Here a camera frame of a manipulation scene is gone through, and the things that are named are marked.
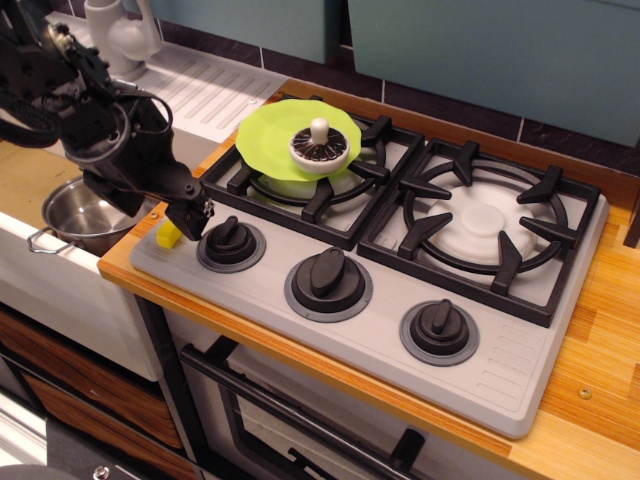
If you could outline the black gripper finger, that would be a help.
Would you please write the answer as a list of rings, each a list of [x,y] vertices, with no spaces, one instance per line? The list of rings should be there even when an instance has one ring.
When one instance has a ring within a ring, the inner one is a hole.
[[[128,216],[135,216],[147,196],[147,182],[126,176],[105,178],[83,173],[83,181],[98,197]]]
[[[189,240],[200,241],[214,208],[214,201],[208,197],[174,200],[166,208],[166,216]]]

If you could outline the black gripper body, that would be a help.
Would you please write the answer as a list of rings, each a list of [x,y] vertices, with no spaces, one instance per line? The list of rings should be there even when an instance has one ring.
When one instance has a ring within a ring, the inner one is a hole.
[[[111,135],[111,148],[90,154],[82,166],[83,173],[144,180],[148,185],[146,198],[168,205],[174,200],[208,197],[190,169],[174,157],[172,119],[165,102],[121,99],[113,112],[118,129]]]

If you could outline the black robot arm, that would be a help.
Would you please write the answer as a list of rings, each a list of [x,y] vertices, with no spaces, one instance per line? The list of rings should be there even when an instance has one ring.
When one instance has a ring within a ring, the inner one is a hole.
[[[29,1],[1,4],[1,137],[24,148],[62,144],[101,199],[133,216],[146,198],[192,241],[213,201],[173,154],[173,113],[158,96],[113,79],[96,47]]]

